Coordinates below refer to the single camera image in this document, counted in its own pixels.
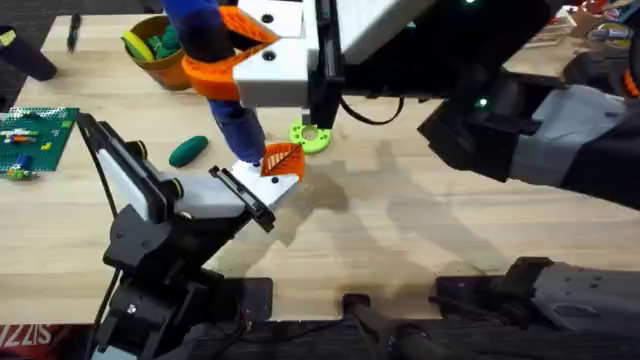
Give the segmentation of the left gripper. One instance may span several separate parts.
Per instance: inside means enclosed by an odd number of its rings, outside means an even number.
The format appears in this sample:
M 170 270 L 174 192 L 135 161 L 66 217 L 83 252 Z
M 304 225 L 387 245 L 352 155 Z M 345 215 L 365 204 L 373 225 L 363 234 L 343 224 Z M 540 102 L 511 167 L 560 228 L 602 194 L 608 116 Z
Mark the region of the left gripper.
M 193 277 L 249 222 L 272 231 L 272 207 L 304 175 L 305 155 L 295 143 L 267 145 L 257 166 L 237 161 L 207 175 L 109 165 L 107 178 L 128 203 L 111 223 L 103 262 L 138 281 Z

